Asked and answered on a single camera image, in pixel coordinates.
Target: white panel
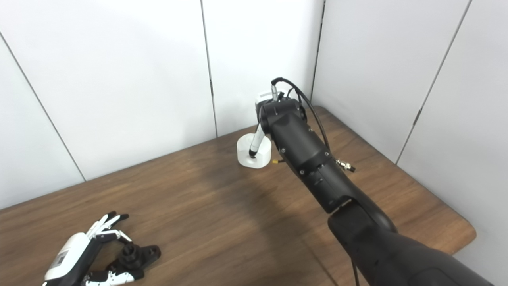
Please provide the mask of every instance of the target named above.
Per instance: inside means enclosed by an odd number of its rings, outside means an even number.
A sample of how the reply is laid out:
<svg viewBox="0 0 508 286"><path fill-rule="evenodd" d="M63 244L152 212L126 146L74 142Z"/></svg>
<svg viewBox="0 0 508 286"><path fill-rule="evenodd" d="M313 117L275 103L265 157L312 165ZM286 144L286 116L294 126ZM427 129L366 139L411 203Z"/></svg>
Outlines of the white panel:
<svg viewBox="0 0 508 286"><path fill-rule="evenodd" d="M215 137L199 1L5 0L0 31L87 179Z"/></svg>
<svg viewBox="0 0 508 286"><path fill-rule="evenodd" d="M255 97L276 77L310 97L322 0L203 0L203 11L219 136L257 123Z"/></svg>
<svg viewBox="0 0 508 286"><path fill-rule="evenodd" d="M399 166L478 232L458 255L504 285L508 256L508 2L473 1Z"/></svg>
<svg viewBox="0 0 508 286"><path fill-rule="evenodd" d="M327 1L313 103L395 162L466 5Z"/></svg>
<svg viewBox="0 0 508 286"><path fill-rule="evenodd" d="M0 38L0 209L83 182Z"/></svg>

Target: panel seam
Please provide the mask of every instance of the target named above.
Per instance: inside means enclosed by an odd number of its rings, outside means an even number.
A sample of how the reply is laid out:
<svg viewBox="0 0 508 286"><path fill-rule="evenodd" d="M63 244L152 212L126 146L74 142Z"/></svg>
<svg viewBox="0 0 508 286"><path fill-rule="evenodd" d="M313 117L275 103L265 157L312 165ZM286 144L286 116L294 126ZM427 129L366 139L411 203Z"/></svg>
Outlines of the panel seam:
<svg viewBox="0 0 508 286"><path fill-rule="evenodd" d="M323 11L321 13L321 23L320 23L320 26L319 26L319 36L318 36L318 49L316 50L316 58L315 58L315 63L314 63L314 73L312 75L312 85L310 87L310 103L312 103L312 96L314 95L314 83L316 81L316 70L317 70L317 60L318 60L318 57L319 57L319 47L320 47L320 44L321 44L321 32L323 31L323 20L325 18L325 7L326 7L326 0L323 1Z"/></svg>
<svg viewBox="0 0 508 286"><path fill-rule="evenodd" d="M9 46L9 44L7 43L7 40L5 39L4 35L2 34L2 32L0 31L0 38L2 38L2 41L4 42L5 46L7 47L7 49L9 50L9 53L11 54L12 58L14 59L14 62L16 63L16 65L18 66L19 70L21 71L21 74L23 75L24 79L26 80L26 83L28 84L28 86L30 87L32 93L34 94L35 98L37 99L39 105L41 106L42 110L44 111L44 114L46 115L46 117L48 118L49 122L51 123L51 126L53 127L53 129L55 130L56 132L56 135L58 135L58 138L60 139L60 141L62 142L63 146L65 147L65 150L67 151L67 153L69 154L72 162L74 163L74 165L76 166L76 169L78 170L79 174L81 175L81 178L83 179L83 181L86 182L86 179L85 179L85 176L83 175L83 172L81 171L81 169L79 168L78 166L78 163L76 162L76 160L74 159L74 157L72 156L71 154L71 151L69 150L69 147L67 147L67 144L65 143L65 141L63 140L62 136L60 135L60 132L58 131L58 129L56 128L55 126L55 123L53 122L53 120L51 119L51 117L49 116L48 114L48 111L46 110L46 108L44 107L44 105L42 104L42 101L41 99L39 98L39 96L37 95L37 93L35 92L34 90L34 87L32 86L32 84L30 83L30 80L28 79L28 77L26 76L25 74L25 71L21 68L21 65L19 64L18 62L18 59L16 58L16 56L14 55L14 53L12 52L12 49L11 47Z"/></svg>
<svg viewBox="0 0 508 286"><path fill-rule="evenodd" d="M402 153L404 152L404 150L407 146L407 142L409 142L409 138L411 137L411 134L412 134L413 130L415 129L418 118L420 117L420 114L422 113L423 108L425 107L425 103L427 103L427 99L429 98L429 95L432 92L432 88L434 87L437 77L439 76L439 73L441 72L441 68L443 67L443 64L448 56L448 53L450 52L450 49L452 48L453 42L455 41L457 34L459 33L460 26L462 25L462 22L464 21L464 18L466 17L467 11L469 10L469 6L471 6L471 2L472 2L472 0L469 0L469 2L466 5L466 9L464 10L464 13L462 13L462 17L460 18L459 24L457 25L457 28L455 29L455 32L454 32L452 39L448 45L448 48L446 49L445 55L443 56L441 63L439 64L439 67L437 68L436 75L434 76L432 83L430 84L429 90L427 91L427 94L425 95L425 99L423 100L423 103L422 103L420 109L418 110L417 116L415 117L415 120L413 121L411 130L409 131L409 134L407 135L404 145L402 146L402 149L400 150L399 156L397 157L397 161L395 161L396 165L399 164L400 157L402 157Z"/></svg>
<svg viewBox="0 0 508 286"><path fill-rule="evenodd" d="M208 38L206 37L205 10L203 9L203 0L201 3L201 17L203 18L203 34L205 36L206 63L208 65L208 78L210 80L210 94L212 96L213 122L215 124L215 138L219 137L217 130L217 115L215 114L215 97L213 95L212 69L210 67L210 54L208 52Z"/></svg>

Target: white robotic hand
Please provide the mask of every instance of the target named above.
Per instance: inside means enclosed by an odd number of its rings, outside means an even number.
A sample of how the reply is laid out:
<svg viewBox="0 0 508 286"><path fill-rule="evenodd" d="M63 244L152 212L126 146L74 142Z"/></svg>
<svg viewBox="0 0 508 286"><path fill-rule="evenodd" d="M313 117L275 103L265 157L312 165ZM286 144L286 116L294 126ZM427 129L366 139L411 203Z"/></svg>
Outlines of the white robotic hand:
<svg viewBox="0 0 508 286"><path fill-rule="evenodd" d="M143 278L143 269L157 260L161 251L155 245L140 248L122 231L111 229L128 217L113 211L96 221L86 233L72 235L46 272L43 286L121 285ZM125 244L119 259L106 271L87 274L102 245L113 240Z"/></svg>

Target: cable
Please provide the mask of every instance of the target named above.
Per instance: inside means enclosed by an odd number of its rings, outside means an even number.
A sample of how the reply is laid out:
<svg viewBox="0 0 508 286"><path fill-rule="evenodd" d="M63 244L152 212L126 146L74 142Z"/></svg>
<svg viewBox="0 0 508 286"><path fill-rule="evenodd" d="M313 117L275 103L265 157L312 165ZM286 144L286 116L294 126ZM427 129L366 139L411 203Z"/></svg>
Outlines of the cable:
<svg viewBox="0 0 508 286"><path fill-rule="evenodd" d="M290 88L289 91L288 91L288 94L286 95L286 97L289 97L289 94L291 93L291 91L295 89L295 88ZM300 96L300 94L298 94L298 102L300 103L300 105L302 105L302 97Z"/></svg>
<svg viewBox="0 0 508 286"><path fill-rule="evenodd" d="M355 262L352 259L351 259L351 264L353 265L353 273L355 275L356 286L360 286L360 281L358 280L358 271L356 270Z"/></svg>
<svg viewBox="0 0 508 286"><path fill-rule="evenodd" d="M280 81L283 81L283 82L291 85L291 87L295 89L295 92L298 94L298 96L301 96L303 98L303 100L305 101L305 103L307 103L307 105L310 108L310 111L312 111L312 114L314 115L314 118L317 121L317 125L319 126L319 129L321 130L321 134L323 135L323 141L325 142L325 145L328 148L328 150L330 150L330 144L328 144L328 139L326 138L325 129L323 128L323 124L321 123L321 120L319 119L317 112L314 110L314 107L310 103L310 100L307 98L307 96L305 96L305 94L303 94L303 92L294 83L292 83L288 79L278 77L278 78L272 80L272 85L276 85Z"/></svg>

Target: table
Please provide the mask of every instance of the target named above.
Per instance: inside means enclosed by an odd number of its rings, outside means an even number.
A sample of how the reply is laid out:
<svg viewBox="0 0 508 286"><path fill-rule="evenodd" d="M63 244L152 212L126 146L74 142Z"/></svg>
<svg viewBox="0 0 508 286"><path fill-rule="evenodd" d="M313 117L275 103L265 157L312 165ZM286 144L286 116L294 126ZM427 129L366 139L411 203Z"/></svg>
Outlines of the table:
<svg viewBox="0 0 508 286"><path fill-rule="evenodd" d="M464 218L317 110L334 156L357 168L348 176L402 234L447 253L475 238ZM162 250L133 286L353 285L328 215L290 169L237 162L236 140L248 131L253 127L1 210L2 284L40 285L70 235L116 210L131 216L116 228ZM280 158L275 150L272 158ZM119 242L106 245L91 269L102 270L120 249Z"/></svg>

